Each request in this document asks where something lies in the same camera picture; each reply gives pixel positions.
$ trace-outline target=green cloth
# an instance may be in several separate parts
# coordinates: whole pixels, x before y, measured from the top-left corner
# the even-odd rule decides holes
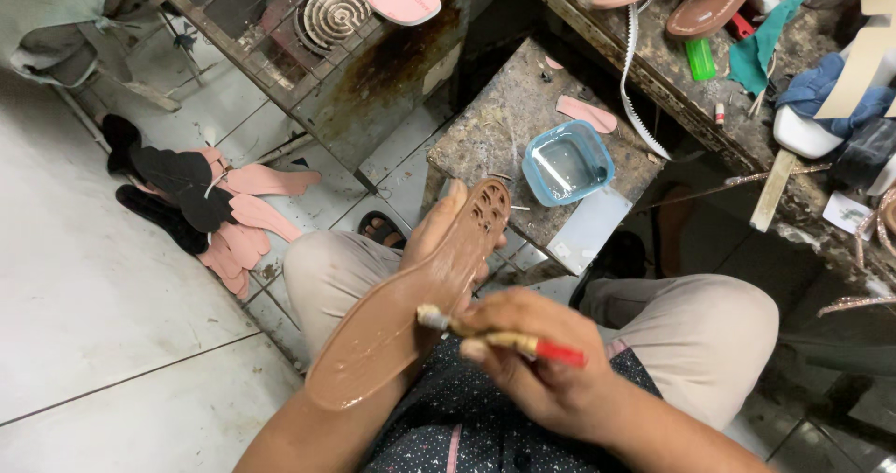
[[[775,44],[778,43],[778,36],[781,35],[784,24],[797,15],[802,2],[803,0],[784,0],[775,6],[753,35],[740,43],[731,44],[728,51],[731,73],[728,74],[728,79],[744,85],[745,89],[756,96],[765,89],[769,84],[766,68]]]

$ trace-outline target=red object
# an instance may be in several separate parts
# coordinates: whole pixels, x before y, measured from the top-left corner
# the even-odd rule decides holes
[[[558,363],[569,364],[582,368],[588,363],[585,353],[576,348],[568,348],[552,341],[539,339],[535,345],[535,355],[543,359],[549,359]]]
[[[731,17],[731,21],[727,23],[727,27],[728,32],[731,32],[734,39],[737,41],[742,41],[756,32],[756,29],[750,25],[750,22],[746,21],[740,12],[736,12],[734,16]]]

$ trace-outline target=blue fabric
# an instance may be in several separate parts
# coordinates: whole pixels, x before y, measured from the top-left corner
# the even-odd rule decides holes
[[[784,24],[793,20],[797,15],[800,3],[803,0],[784,0],[775,9],[753,35],[740,43],[731,44],[728,49],[728,63],[731,73],[728,79],[737,81],[753,95],[765,90],[769,84],[769,74],[766,68],[771,59],[771,53],[775,50],[778,37],[784,29]]]
[[[824,55],[818,61],[818,67],[801,72],[790,81],[790,86],[778,97],[775,107],[789,105],[800,116],[812,118],[831,94],[844,65],[845,61],[840,55]],[[847,139],[853,130],[870,118],[883,116],[895,98],[896,90],[870,87],[848,118],[827,118],[815,122],[837,137]]]

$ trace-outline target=khaki pants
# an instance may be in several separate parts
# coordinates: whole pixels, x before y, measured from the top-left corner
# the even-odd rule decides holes
[[[400,255],[347,232],[317,231],[292,243],[284,277],[312,358],[357,299],[397,271]],[[718,275],[597,280],[581,311],[603,327],[605,342],[634,350],[669,404],[720,430],[740,410],[778,336],[771,298]]]

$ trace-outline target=stain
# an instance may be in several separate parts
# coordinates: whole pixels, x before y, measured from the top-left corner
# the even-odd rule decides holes
[[[461,26],[462,8],[458,0],[442,0],[437,15],[415,27],[401,27],[393,23],[384,27],[379,42],[349,62],[338,84],[331,90],[330,102],[319,107],[350,107],[354,115],[365,114],[389,101],[403,100],[408,87],[422,85],[428,69],[457,45],[456,41],[441,41],[454,36],[452,31]],[[366,92],[367,97],[358,94]],[[341,111],[330,116],[330,135],[340,135],[357,118],[345,118]]]
[[[262,269],[261,274],[265,280],[273,280],[277,276],[277,271],[275,271],[273,263],[268,263],[268,265]]]

